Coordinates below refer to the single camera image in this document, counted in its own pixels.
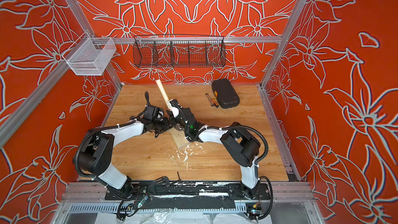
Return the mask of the light wooden block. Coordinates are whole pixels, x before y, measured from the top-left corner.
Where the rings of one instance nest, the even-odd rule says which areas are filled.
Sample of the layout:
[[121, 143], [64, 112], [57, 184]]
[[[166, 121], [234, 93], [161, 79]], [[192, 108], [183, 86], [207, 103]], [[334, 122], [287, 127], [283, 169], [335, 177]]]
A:
[[183, 131], [172, 128], [170, 129], [170, 134], [172, 135], [177, 149], [184, 149], [190, 144]]

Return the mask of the wooden handle claw hammer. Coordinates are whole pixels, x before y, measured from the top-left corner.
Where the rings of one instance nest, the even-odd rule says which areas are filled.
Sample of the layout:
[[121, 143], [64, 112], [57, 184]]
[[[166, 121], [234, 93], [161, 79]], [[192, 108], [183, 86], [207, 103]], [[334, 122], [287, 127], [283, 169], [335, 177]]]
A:
[[174, 118], [174, 116], [173, 116], [173, 113], [171, 111], [171, 106], [170, 106], [170, 99], [169, 99], [169, 97], [166, 94], [166, 91], [165, 91], [165, 89], [164, 89], [164, 87], [162, 85], [161, 80], [157, 79], [155, 82], [156, 82], [156, 84], [157, 84], [157, 86], [158, 86], [158, 88], [159, 88], [159, 90], [160, 90], [160, 92], [162, 94], [162, 97], [163, 97], [163, 99], [164, 99], [164, 101], [166, 103], [166, 106], [167, 106], [168, 110], [171, 112], [171, 114], [169, 114], [169, 120], [170, 120], [171, 126], [173, 128], [175, 128], [175, 129], [177, 129], [177, 130], [181, 130], [182, 131], [183, 128], [180, 125], [180, 121], [177, 118]]

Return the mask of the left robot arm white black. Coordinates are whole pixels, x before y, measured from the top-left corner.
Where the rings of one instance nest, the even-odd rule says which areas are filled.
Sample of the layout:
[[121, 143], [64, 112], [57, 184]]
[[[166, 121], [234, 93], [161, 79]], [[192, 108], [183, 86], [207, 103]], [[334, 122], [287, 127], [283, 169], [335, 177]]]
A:
[[145, 92], [145, 99], [144, 110], [136, 117], [130, 117], [127, 123], [87, 131], [73, 157], [79, 176], [100, 182], [116, 198], [124, 201], [132, 198], [135, 189], [131, 178], [112, 164], [114, 147], [147, 132], [157, 138], [171, 128], [164, 110], [150, 104], [148, 92]]

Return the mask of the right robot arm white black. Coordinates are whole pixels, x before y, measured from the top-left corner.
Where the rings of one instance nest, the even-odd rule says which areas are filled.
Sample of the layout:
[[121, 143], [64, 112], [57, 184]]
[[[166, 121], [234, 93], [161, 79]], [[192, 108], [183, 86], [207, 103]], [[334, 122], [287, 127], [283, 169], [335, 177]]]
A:
[[240, 166], [241, 191], [254, 198], [260, 188], [259, 162], [267, 156], [268, 143], [256, 129], [233, 122], [227, 127], [214, 127], [196, 120], [189, 108], [183, 108], [176, 99], [170, 101], [169, 111], [177, 125], [183, 128], [189, 142], [217, 143], [224, 146]]

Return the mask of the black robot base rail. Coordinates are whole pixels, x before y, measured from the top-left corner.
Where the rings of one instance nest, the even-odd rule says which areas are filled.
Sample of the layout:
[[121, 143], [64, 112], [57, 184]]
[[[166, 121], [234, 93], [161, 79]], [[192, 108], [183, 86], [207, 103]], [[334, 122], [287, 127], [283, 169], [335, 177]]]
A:
[[271, 192], [268, 184], [262, 182], [249, 189], [243, 183], [235, 181], [183, 181], [169, 180], [164, 176], [152, 181], [133, 181], [128, 178], [124, 190], [107, 189], [105, 200], [135, 199], [143, 196], [209, 196], [228, 197], [231, 200], [269, 200]]

